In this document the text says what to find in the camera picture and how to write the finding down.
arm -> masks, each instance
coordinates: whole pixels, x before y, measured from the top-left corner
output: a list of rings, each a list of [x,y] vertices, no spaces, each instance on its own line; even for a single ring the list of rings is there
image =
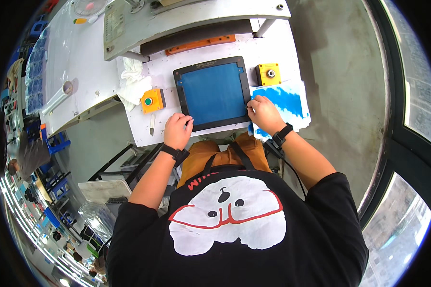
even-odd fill
[[[164,144],[174,149],[183,150],[190,139],[193,129],[191,116],[175,113],[168,119],[164,128]],[[129,202],[142,204],[151,209],[158,209],[169,176],[176,161],[172,155],[160,152],[154,162],[134,188]]]
[[[271,136],[286,126],[275,105],[265,96],[258,95],[249,101],[247,109],[251,120]],[[282,149],[308,190],[325,176],[336,172],[320,152],[294,131],[285,139]]]

concrete floor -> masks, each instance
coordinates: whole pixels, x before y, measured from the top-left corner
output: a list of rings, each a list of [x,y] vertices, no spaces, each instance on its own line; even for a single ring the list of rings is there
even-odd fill
[[[361,0],[287,3],[312,117],[300,135],[347,175],[358,206],[375,169],[385,117],[383,68],[372,24]],[[121,104],[66,132],[72,144],[57,160],[72,172],[71,201],[78,208],[84,198],[76,184],[134,141]],[[286,182],[303,197],[295,174],[284,169]]]
[[[385,118],[373,26],[361,0],[287,4],[312,117],[299,134],[347,176],[358,206],[374,173]],[[288,167],[285,172],[295,178]]]

glass pane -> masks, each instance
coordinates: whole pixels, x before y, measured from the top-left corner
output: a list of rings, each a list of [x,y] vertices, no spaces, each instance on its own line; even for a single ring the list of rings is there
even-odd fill
[[[361,287],[393,286],[407,269],[431,221],[418,193],[394,173],[385,196],[362,234],[369,262]]]
[[[404,124],[431,141],[431,66],[418,38],[391,0],[383,0],[401,49],[405,76]]]

hand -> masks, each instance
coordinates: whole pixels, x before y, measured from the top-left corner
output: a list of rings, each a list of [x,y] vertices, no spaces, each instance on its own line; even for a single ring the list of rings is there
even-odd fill
[[[247,113],[253,123],[271,136],[286,126],[275,105],[265,96],[257,95],[250,100],[247,103]]]
[[[183,150],[190,139],[192,130],[192,117],[176,112],[168,119],[166,126],[164,126],[164,144],[174,149]]]

person in background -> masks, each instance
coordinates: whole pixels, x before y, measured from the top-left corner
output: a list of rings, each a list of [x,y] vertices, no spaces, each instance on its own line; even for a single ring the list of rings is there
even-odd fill
[[[97,274],[105,275],[105,257],[99,256],[99,258],[95,258],[93,262],[93,267],[90,269],[91,277],[96,276]]]
[[[41,139],[36,139],[32,143],[28,142],[27,133],[21,131],[19,135],[19,150],[16,158],[8,163],[10,175],[19,172],[24,181],[30,182],[30,175],[41,165],[51,161],[48,146]]]
[[[88,259],[89,257],[91,257],[93,255],[91,253],[91,251],[88,249],[88,244],[89,244],[89,242],[87,240],[83,240],[80,243],[80,245],[77,245],[77,244],[74,245],[74,248],[75,248],[74,259],[75,259],[75,261],[78,261],[81,263],[83,261],[83,259]]]

